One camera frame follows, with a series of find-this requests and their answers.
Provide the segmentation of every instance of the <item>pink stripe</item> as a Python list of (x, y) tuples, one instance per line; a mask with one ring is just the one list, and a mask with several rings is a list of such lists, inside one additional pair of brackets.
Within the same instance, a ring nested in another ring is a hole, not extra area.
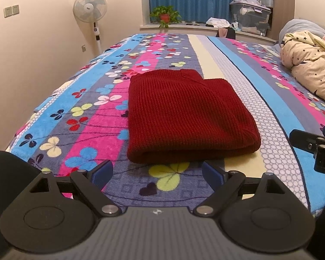
[[(130, 67), (132, 74), (144, 73), (142, 68), (148, 68), (149, 70), (155, 69), (158, 60), (156, 59), (157, 56), (152, 54), (152, 52), (161, 48), (161, 43), (155, 43), (154, 41), (163, 42), (164, 38), (162, 36), (153, 38), (151, 41), (153, 44), (150, 47), (142, 48), (142, 50), (150, 49), (152, 51), (140, 55), (136, 63)], [(137, 67), (141, 61), (145, 60), (149, 61), (150, 66)], [(79, 135), (77, 141), (73, 144), (64, 161), (70, 157), (80, 156), (79, 153), (83, 148), (92, 147), (97, 150), (97, 156), (95, 158), (97, 163), (100, 163), (105, 159), (110, 159), (113, 162), (113, 165), (115, 165), (115, 161), (124, 142), (123, 140), (118, 139), (117, 136), (121, 130), (127, 129), (127, 119), (121, 116), (124, 113), (124, 110), (117, 110), (115, 107), (121, 104), (122, 101), (128, 99), (129, 84), (130, 80), (124, 80), (121, 83), (115, 84), (115, 87), (108, 96), (121, 95), (122, 97), (118, 100), (109, 101), (108, 103), (99, 106), (96, 113), (87, 123), (85, 123), (85, 128)], [(63, 163), (59, 169), (59, 174), (67, 175), (71, 170), (72, 168), (65, 166), (65, 163)]]
[[(310, 106), (309, 103), (311, 103), (312, 101), (309, 101), (306, 98), (302, 97), (302, 94), (299, 91), (296, 91), (294, 89), (294, 86), (291, 85), (290, 83), (288, 83), (287, 80), (279, 77), (281, 76), (281, 74), (277, 71), (273, 69), (273, 65), (271, 65), (270, 63), (267, 63), (265, 61), (263, 61), (260, 57), (257, 57), (256, 55), (254, 55), (251, 51), (249, 51), (249, 49), (247, 47), (245, 47), (245, 45), (243, 43), (237, 42), (237, 41), (232, 41), (234, 44), (238, 44), (239, 46), (241, 46), (243, 49), (245, 49), (245, 52), (248, 54), (248, 56), (250, 56), (252, 59), (256, 60), (261, 66), (266, 67), (267, 69), (269, 69), (269, 73), (271, 75), (274, 75), (275, 78), (277, 78), (277, 82), (281, 83), (283, 86), (288, 87), (290, 89), (290, 92), (300, 101), (300, 103), (310, 112), (310, 114), (315, 118), (315, 120), (319, 123), (319, 124), (323, 124), (325, 125), (325, 115), (322, 113), (322, 111), (318, 111), (316, 110), (313, 106)], [(319, 100), (316, 98), (313, 98), (314, 102), (318, 102)]]

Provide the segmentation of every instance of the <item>bed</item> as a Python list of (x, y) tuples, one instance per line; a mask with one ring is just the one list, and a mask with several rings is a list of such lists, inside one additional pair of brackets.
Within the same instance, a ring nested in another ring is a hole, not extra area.
[(313, 170), (313, 155), (292, 148), (287, 139), (293, 129), (322, 134), (325, 102), (299, 85), (269, 46), (231, 39), (190, 34), (124, 39), (38, 106), (7, 151), (55, 175), (110, 159), (114, 175), (103, 192), (118, 205), (194, 208), (212, 193), (199, 162), (139, 165), (126, 156), (130, 77), (158, 68), (193, 68), (205, 79), (225, 78), (252, 113), (260, 150), (217, 161), (219, 166), (251, 177), (273, 172), (312, 213), (325, 206), (325, 175)]

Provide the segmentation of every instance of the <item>red sweater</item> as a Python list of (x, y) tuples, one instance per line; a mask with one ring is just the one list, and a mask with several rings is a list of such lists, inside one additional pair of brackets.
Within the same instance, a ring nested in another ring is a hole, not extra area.
[(128, 109), (127, 157), (135, 163), (203, 161), (260, 148), (254, 118), (232, 86), (195, 70), (132, 76)]

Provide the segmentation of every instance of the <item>potted plant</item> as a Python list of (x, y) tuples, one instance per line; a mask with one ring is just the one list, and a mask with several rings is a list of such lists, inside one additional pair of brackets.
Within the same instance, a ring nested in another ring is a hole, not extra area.
[(173, 6), (159, 6), (153, 9), (150, 14), (151, 17), (160, 23), (160, 27), (168, 28), (170, 23), (179, 23), (181, 16), (178, 11), (173, 9)]

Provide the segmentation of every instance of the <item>fan stand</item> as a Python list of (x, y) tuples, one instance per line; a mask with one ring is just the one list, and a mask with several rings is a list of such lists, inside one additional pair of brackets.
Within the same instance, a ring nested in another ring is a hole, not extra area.
[(96, 43), (98, 45), (99, 55), (101, 55), (103, 53), (103, 51), (101, 49), (100, 31), (99, 31), (97, 22), (94, 22), (94, 34), (95, 34), (95, 38), (96, 38)]

